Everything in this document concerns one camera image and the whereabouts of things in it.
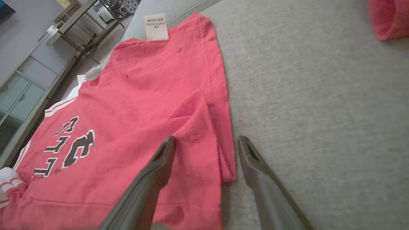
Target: gray couch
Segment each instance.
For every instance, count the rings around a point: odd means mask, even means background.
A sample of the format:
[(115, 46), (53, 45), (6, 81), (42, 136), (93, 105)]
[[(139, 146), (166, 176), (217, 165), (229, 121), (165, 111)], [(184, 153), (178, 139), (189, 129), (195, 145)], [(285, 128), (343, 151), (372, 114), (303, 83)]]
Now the gray couch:
[[(378, 41), (365, 0), (142, 0), (123, 40), (146, 37), (144, 15), (172, 27), (195, 11), (217, 32), (234, 137), (250, 138), (312, 225), (409, 229), (409, 42)], [(237, 170), (225, 229), (261, 229)]]

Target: clothing tag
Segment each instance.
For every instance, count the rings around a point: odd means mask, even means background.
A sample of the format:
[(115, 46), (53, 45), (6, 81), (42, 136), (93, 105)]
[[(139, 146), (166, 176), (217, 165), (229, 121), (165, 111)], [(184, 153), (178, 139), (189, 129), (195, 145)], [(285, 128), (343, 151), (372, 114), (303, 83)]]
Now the clothing tag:
[(148, 41), (169, 40), (165, 14), (145, 16), (144, 22)]

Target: floor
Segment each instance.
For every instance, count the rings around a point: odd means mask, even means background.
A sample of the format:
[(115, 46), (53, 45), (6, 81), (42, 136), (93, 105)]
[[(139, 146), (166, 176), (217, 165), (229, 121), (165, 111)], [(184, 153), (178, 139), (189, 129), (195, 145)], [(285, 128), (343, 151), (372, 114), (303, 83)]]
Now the floor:
[[(129, 25), (129, 22), (132, 20), (133, 16), (129, 16), (122, 20), (122, 24), (124, 25), (125, 29), (122, 28), (121, 25), (118, 25), (99, 45), (97, 51), (95, 52), (94, 58), (101, 64), (101, 60), (105, 60), (109, 58), (108, 55), (111, 51), (117, 46), (117, 44), (122, 40), (124, 36), (125, 30)], [(85, 74), (91, 68), (98, 66), (96, 62), (92, 59), (87, 59), (83, 57), (81, 61), (71, 69), (71, 71), (67, 74), (64, 81), (61, 83), (59, 88), (57, 89), (57, 93), (54, 95), (53, 103), (57, 101), (64, 100), (67, 98), (68, 94), (71, 90), (78, 85), (77, 83), (77, 75)]]

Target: red t-shirt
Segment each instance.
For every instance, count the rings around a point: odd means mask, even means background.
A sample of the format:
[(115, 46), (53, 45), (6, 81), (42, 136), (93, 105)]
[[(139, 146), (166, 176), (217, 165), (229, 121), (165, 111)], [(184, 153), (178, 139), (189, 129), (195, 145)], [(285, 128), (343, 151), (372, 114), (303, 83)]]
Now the red t-shirt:
[(176, 137), (154, 223), (221, 229), (221, 183), (236, 179), (227, 86), (216, 33), (198, 13), (168, 41), (119, 44), (79, 95), (45, 111), (5, 185), (5, 229), (98, 228), (165, 137)]

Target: pink t-shirt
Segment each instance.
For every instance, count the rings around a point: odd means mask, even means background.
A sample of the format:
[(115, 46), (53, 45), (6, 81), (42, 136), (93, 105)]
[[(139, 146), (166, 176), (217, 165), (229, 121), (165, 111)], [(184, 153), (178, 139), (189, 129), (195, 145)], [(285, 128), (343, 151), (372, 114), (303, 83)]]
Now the pink t-shirt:
[(76, 98), (45, 111), (14, 167), (21, 180), (1, 184), (9, 198), (2, 228), (98, 228), (173, 135), (175, 159), (154, 223), (221, 229), (220, 186), (236, 180), (236, 165), (216, 32), (195, 13), (169, 37), (122, 42)]

